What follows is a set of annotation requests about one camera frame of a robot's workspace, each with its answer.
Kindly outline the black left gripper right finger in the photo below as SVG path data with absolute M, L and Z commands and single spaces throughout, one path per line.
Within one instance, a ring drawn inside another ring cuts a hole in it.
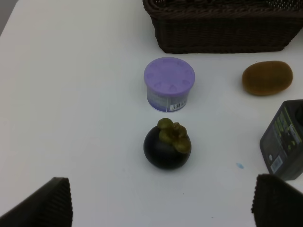
M 303 193 L 275 175 L 258 175 L 251 212 L 257 227 L 301 227 Z

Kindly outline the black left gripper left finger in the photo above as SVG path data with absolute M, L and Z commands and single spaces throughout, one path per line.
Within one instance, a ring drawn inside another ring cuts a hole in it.
M 68 178 L 54 177 L 0 217 L 2 227 L 71 227 L 73 208 Z

